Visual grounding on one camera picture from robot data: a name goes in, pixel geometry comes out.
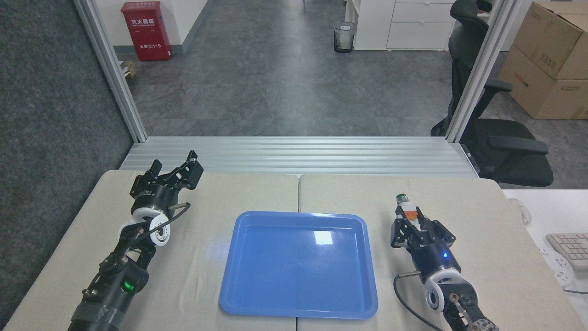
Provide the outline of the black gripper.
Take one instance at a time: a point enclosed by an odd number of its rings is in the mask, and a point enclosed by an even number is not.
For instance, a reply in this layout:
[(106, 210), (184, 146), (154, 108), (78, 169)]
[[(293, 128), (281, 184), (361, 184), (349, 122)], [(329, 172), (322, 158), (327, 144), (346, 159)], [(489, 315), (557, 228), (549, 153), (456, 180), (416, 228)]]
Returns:
[[(461, 273), (461, 266), (449, 248), (456, 237), (439, 220), (419, 216), (416, 206), (397, 206), (395, 214), (396, 218), (391, 226), (390, 246), (395, 249), (413, 248), (410, 249), (410, 255), (414, 267), (420, 271), (421, 282), (426, 282), (432, 274), (441, 269), (453, 268)], [(414, 248), (421, 243), (421, 236), (426, 243), (431, 244)]]
[(198, 155), (191, 150), (185, 163), (174, 168), (171, 172), (160, 176), (160, 184), (153, 184), (159, 176), (162, 163), (154, 160), (153, 164), (143, 175), (138, 175), (130, 190), (130, 196), (135, 200), (131, 213), (143, 207), (162, 210), (165, 214), (172, 214), (170, 206), (178, 203), (178, 193), (182, 188), (194, 190), (204, 172), (198, 161)]

